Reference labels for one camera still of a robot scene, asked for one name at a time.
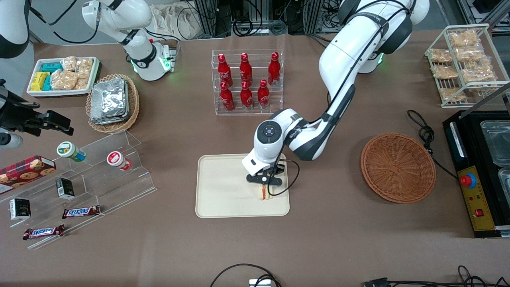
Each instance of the red cookie box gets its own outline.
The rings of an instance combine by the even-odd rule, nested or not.
[[[40,155],[31,156],[0,170],[0,194],[54,173],[55,162]]]

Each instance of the snickers bar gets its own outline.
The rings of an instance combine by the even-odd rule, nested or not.
[[[99,205],[75,209],[64,209],[64,215],[62,215],[62,219],[68,217],[94,216],[100,213],[101,210],[99,209]]]
[[[29,228],[23,234],[23,240],[34,239],[34,238],[45,237],[45,236],[52,236],[52,235],[58,235],[58,236],[64,235],[64,225],[62,224],[57,227],[42,228],[42,229]]]

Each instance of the brown wicker basket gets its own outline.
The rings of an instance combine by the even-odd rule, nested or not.
[[[436,182],[436,167],[427,150],[398,133],[368,141],[361,153],[361,171],[377,194],[396,203],[424,199]]]
[[[89,125],[98,132],[103,133],[115,133],[120,130],[127,130],[129,129],[136,121],[136,118],[138,117],[138,112],[140,110],[140,100],[138,97],[138,91],[136,90],[135,84],[133,81],[126,75],[122,74],[113,74],[108,75],[104,78],[101,78],[98,80],[98,82],[104,82],[104,81],[110,81],[113,78],[123,78],[127,81],[127,96],[129,98],[129,111],[131,116],[127,119],[125,122],[119,122],[119,123],[112,123],[112,124],[106,124],[106,125],[96,125],[92,121],[89,120]],[[89,94],[87,95],[87,105],[85,106],[85,112],[90,117],[90,101],[92,97],[92,90],[89,91]]]

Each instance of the yellow control panel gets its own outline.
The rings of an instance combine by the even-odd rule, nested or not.
[[[480,184],[476,167],[471,166],[457,173],[462,193],[474,231],[494,230],[494,221],[487,206],[487,200]]]

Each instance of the coca-cola bottle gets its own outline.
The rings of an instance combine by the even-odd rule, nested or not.
[[[241,81],[248,83],[248,87],[251,87],[253,81],[253,73],[251,71],[251,64],[248,61],[248,54],[241,54],[241,65],[239,65],[241,71]]]
[[[232,73],[230,72],[230,66],[225,61],[225,55],[218,55],[218,73],[222,82],[227,83],[228,87],[232,87]]]
[[[253,100],[251,99],[251,91],[248,82],[241,83],[241,103],[243,104],[243,110],[251,111],[253,109]]]
[[[280,61],[278,61],[279,55],[278,52],[273,52],[271,54],[271,63],[269,63],[269,77],[267,81],[270,86],[277,86],[280,84]]]
[[[267,108],[269,108],[269,88],[267,87],[267,81],[264,79],[260,80],[257,98],[259,99],[260,109],[267,110]]]
[[[221,88],[220,92],[221,102],[223,103],[227,111],[232,111],[236,107],[236,104],[234,103],[234,98],[232,97],[232,92],[228,89],[226,82],[221,82],[220,88]]]

